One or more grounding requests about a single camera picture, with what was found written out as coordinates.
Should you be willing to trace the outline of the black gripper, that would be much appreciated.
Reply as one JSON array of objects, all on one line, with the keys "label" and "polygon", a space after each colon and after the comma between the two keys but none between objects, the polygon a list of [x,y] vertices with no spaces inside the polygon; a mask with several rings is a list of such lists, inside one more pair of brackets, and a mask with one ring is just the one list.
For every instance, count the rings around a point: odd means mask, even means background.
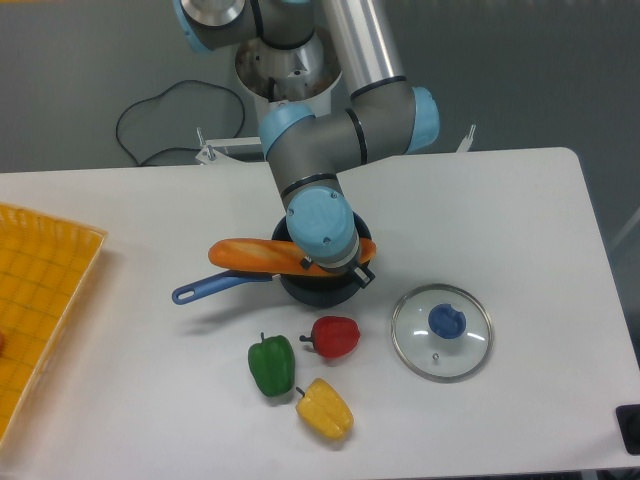
[{"label": "black gripper", "polygon": [[299,264],[304,271],[311,272],[311,267],[316,265],[322,271],[334,275],[352,276],[361,289],[366,288],[375,279],[373,272],[367,267],[369,239],[360,238],[358,243],[354,245],[352,251],[347,254],[343,260],[334,263],[317,262],[309,255],[304,256]]}]

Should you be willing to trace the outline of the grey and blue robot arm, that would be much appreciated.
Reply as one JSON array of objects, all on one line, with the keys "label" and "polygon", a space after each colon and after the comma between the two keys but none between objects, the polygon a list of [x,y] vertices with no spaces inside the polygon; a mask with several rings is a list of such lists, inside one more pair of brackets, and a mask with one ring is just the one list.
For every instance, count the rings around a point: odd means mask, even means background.
[{"label": "grey and blue robot arm", "polygon": [[[322,8],[351,105],[316,116],[289,100],[260,121],[259,138],[288,233],[303,252],[300,266],[366,287],[374,276],[337,175],[432,144],[440,118],[431,93],[406,79],[383,2],[325,1]],[[256,40],[266,58],[299,52],[316,37],[310,1],[177,1],[174,11],[194,48]]]}]

